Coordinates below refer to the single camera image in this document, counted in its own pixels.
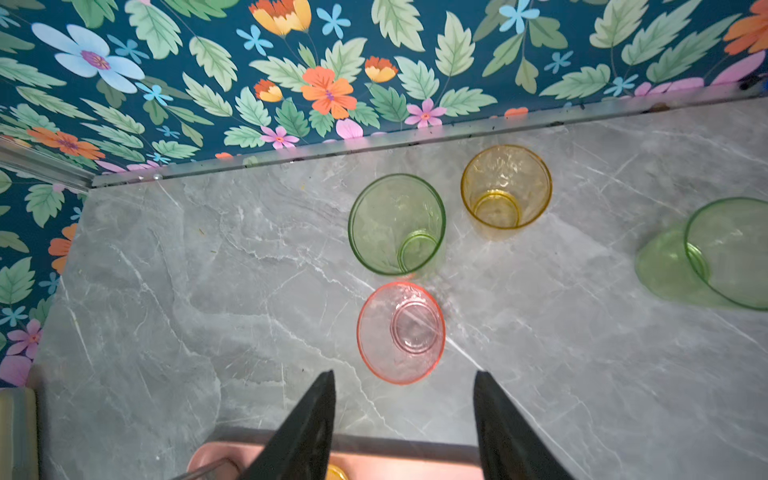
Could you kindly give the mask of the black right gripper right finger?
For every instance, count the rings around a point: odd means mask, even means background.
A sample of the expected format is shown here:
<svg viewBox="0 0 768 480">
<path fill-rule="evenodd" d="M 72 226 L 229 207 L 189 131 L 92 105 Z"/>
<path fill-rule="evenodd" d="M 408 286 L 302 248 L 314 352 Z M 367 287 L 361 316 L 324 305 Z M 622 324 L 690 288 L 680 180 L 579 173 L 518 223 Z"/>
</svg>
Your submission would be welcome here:
<svg viewBox="0 0 768 480">
<path fill-rule="evenodd" d="M 573 480 L 486 371 L 475 375 L 473 406 L 486 480 Z"/>
</svg>

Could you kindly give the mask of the yellow plastic cup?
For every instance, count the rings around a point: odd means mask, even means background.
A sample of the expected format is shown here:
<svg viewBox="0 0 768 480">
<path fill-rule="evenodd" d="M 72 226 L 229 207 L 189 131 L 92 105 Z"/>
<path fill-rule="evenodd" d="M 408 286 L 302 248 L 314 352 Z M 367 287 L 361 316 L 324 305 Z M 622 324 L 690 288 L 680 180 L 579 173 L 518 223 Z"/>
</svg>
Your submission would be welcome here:
<svg viewBox="0 0 768 480">
<path fill-rule="evenodd" d="M 325 480 L 349 480 L 346 472 L 337 465 L 329 464 Z"/>
</svg>

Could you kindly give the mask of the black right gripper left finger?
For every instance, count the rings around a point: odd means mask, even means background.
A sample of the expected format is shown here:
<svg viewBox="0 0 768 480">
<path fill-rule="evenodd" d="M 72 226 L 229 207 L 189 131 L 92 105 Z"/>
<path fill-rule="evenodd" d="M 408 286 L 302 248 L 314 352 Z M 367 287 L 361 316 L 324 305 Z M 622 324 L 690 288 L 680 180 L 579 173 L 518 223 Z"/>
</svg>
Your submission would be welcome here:
<svg viewBox="0 0 768 480">
<path fill-rule="evenodd" d="M 326 478 L 336 407 L 335 376 L 321 373 L 240 479 Z"/>
</svg>

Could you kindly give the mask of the pink plastic cup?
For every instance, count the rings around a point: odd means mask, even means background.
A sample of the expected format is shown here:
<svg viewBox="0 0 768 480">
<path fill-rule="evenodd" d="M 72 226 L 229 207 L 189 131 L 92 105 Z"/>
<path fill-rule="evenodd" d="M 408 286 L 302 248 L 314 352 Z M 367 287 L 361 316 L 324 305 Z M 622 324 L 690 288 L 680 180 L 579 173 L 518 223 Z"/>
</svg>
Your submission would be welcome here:
<svg viewBox="0 0 768 480">
<path fill-rule="evenodd" d="M 419 285 L 396 281 L 375 290 L 358 316 L 361 358 L 378 378 L 409 385 L 428 376 L 446 343 L 445 319 L 432 295 Z"/>
</svg>

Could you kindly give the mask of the pink rectangular tray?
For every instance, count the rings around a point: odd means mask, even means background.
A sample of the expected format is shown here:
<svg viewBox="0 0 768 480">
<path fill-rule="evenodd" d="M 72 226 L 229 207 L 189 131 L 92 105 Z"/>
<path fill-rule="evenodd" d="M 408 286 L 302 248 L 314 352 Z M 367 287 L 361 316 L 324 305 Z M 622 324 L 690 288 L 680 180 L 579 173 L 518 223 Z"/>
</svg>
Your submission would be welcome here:
<svg viewBox="0 0 768 480">
<path fill-rule="evenodd" d="M 191 457 L 187 472 L 218 463 L 214 479 L 236 479 L 264 449 L 263 445 L 215 441 L 203 444 Z M 479 466 L 457 461 L 409 459 L 402 456 L 332 451 L 329 469 L 334 479 L 483 479 Z"/>
</svg>

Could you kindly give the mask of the amber plastic cup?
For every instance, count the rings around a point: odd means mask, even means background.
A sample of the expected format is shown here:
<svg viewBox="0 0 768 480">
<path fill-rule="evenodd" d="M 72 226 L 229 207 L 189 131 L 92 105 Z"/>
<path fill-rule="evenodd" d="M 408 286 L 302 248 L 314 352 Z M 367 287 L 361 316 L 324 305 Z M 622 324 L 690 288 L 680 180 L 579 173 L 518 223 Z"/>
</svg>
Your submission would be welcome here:
<svg viewBox="0 0 768 480">
<path fill-rule="evenodd" d="M 475 155 L 460 182 L 473 226 L 487 239 L 509 238 L 546 211 L 552 175 L 542 158 L 519 145 L 497 145 Z"/>
</svg>

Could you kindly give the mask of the olive green plastic cup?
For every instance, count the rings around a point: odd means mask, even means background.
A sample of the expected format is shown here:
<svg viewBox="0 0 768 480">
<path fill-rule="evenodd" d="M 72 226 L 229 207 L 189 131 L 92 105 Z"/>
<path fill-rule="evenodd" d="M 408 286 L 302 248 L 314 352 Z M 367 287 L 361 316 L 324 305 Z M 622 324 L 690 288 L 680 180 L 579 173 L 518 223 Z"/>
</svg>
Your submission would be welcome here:
<svg viewBox="0 0 768 480">
<path fill-rule="evenodd" d="M 366 186 L 348 217 L 354 256 L 371 272 L 417 278 L 442 260 L 447 215 L 437 190 L 407 173 L 383 176 Z"/>
</svg>

